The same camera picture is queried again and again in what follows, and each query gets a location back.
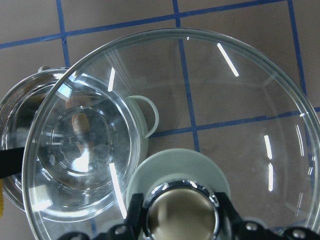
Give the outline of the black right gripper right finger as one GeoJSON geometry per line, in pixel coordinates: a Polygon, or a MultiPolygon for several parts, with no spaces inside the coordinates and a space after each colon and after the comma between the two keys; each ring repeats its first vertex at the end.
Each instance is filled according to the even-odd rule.
{"type": "Polygon", "coordinates": [[[224,240],[236,240],[243,219],[225,192],[217,192],[216,198],[219,202],[222,238],[224,240]]]}

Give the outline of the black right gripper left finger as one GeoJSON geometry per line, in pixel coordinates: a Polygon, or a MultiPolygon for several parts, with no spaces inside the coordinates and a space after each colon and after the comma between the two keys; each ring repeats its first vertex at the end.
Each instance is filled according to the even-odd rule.
{"type": "Polygon", "coordinates": [[[143,207],[144,194],[134,193],[130,199],[127,217],[124,220],[125,240],[141,240],[145,232],[146,209],[143,207]]]}

